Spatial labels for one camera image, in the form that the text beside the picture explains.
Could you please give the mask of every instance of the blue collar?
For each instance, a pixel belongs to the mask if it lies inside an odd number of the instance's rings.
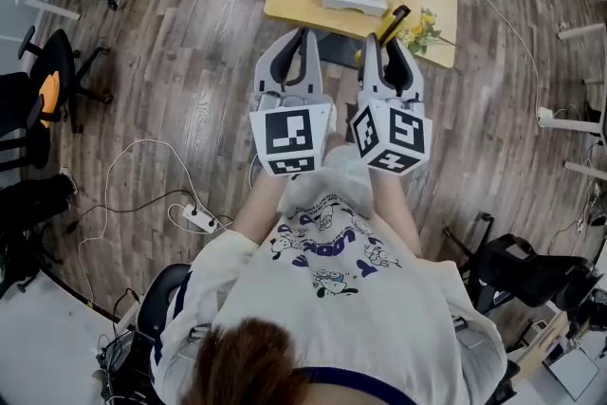
[[[415,405],[408,396],[394,386],[384,383],[377,378],[364,375],[363,373],[324,366],[299,368],[298,371],[307,375],[312,383],[339,385],[346,388],[352,388],[353,390],[359,390],[360,392],[383,400],[388,405]]]

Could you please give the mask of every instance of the power strip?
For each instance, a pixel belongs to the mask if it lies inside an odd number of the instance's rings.
[[[207,233],[213,233],[217,231],[217,228],[219,227],[219,225],[217,225],[217,220],[211,218],[201,210],[195,210],[191,204],[186,206],[183,210],[183,217]]]

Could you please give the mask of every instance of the brown hair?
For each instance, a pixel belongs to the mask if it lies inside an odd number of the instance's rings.
[[[276,324],[246,319],[207,334],[181,405],[297,404],[306,383],[295,371],[288,333]]]

